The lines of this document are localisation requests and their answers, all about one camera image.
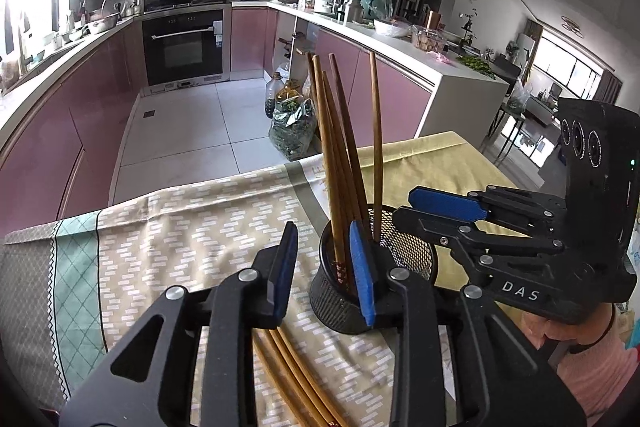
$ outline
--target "utensil holder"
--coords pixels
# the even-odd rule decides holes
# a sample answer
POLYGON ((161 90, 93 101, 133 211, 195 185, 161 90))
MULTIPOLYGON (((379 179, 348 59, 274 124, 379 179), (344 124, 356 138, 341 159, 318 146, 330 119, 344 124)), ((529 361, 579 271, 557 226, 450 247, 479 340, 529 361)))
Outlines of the utensil holder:
MULTIPOLYGON (((398 232, 392 221, 394 210, 391 206, 382 207, 380 245, 391 251, 398 266, 408 268, 433 284, 438 275, 435 247, 413 235, 398 232)), ((319 255, 320 267, 309 288, 311 309, 318 320, 330 330, 344 335, 359 335, 370 330, 360 313, 358 296, 349 293, 336 278, 331 221, 322 231, 319 255)))

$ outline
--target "screw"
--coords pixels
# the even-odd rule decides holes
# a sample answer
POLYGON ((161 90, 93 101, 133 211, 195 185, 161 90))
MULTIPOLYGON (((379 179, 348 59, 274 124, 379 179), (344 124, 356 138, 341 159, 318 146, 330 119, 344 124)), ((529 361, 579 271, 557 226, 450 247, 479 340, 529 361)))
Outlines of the screw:
POLYGON ((482 297, 482 288, 480 286, 470 284, 465 288, 464 294, 468 299, 479 299, 482 297))
POLYGON ((406 268, 394 268, 389 272, 389 275, 394 281, 404 281, 409 278, 409 270, 406 268))
POLYGON ((253 268, 247 268, 245 270, 242 270, 238 274, 238 279, 241 280, 242 282, 255 281, 256 279, 258 279, 258 270, 254 270, 253 268))
POLYGON ((184 297, 184 288, 182 286, 171 286, 171 288, 164 292, 164 296, 170 301, 177 301, 184 297))

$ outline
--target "green vegetable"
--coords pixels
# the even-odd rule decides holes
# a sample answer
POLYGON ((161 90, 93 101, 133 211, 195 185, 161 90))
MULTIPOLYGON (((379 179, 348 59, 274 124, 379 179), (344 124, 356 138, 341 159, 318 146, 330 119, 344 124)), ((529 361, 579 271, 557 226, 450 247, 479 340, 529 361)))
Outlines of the green vegetable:
POLYGON ((491 68, 489 67, 489 64, 487 63, 487 61, 483 60, 482 58, 458 57, 458 60, 462 62, 467 68, 470 68, 474 71, 477 71, 478 73, 484 74, 485 76, 488 76, 489 78, 492 78, 495 80, 495 75, 491 70, 491 68))

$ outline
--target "patterned tablecloth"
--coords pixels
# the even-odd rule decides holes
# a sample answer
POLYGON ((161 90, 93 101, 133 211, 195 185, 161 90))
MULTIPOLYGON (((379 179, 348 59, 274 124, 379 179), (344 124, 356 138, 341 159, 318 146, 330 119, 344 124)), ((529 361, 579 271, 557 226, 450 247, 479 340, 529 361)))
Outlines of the patterned tablecloth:
MULTIPOLYGON (((388 144, 384 158, 384 202, 391 206, 407 204, 416 185, 459 194, 488 184, 513 186, 454 133, 388 144)), ((370 192, 372 150, 360 150, 360 159, 370 192)), ((165 288, 180 284, 195 291, 219 284, 250 266, 258 250, 276 245, 284 224, 293 221, 300 241, 284 328, 352 425, 384 426, 394 356, 382 335, 335 333, 309 305, 307 291, 318 270, 319 235, 328 214, 319 155, 159 190, 11 233, 0 261, 4 355, 27 393, 42 406, 59 409, 165 288)), ((492 225, 485 229, 498 231, 492 225)), ((460 288, 466 282, 462 268, 448 250, 439 249, 438 257, 436 283, 460 288)), ((201 346, 205 341, 203 335, 201 346)), ((260 423, 296 425, 257 360, 254 374, 260 423)), ((194 423, 199 388, 197 370, 194 423)))

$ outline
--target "white countertop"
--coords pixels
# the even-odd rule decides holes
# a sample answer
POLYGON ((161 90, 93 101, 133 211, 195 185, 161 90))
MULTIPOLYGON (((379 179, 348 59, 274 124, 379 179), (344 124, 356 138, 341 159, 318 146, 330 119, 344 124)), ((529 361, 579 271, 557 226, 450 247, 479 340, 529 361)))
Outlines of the white countertop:
POLYGON ((374 50, 377 54, 392 60, 424 79, 432 82, 436 86, 443 76, 449 78, 471 78, 473 80, 481 80, 483 82, 497 82, 505 84, 501 78, 495 80, 471 70, 466 66, 452 60, 452 64, 445 64, 432 55, 419 50, 406 40, 385 37, 376 33, 375 29, 367 28, 354 23, 343 25, 336 22, 335 19, 320 15, 318 13, 306 12, 298 10, 286 4, 270 1, 238 1, 231 4, 233 8, 251 8, 251 7, 269 7, 284 13, 300 17, 313 24, 326 28, 338 35, 362 44, 363 46, 374 50))
POLYGON ((132 21, 133 17, 128 17, 111 30, 84 37, 75 48, 56 60, 49 68, 0 97, 0 148, 49 87, 102 42, 126 28, 132 21))

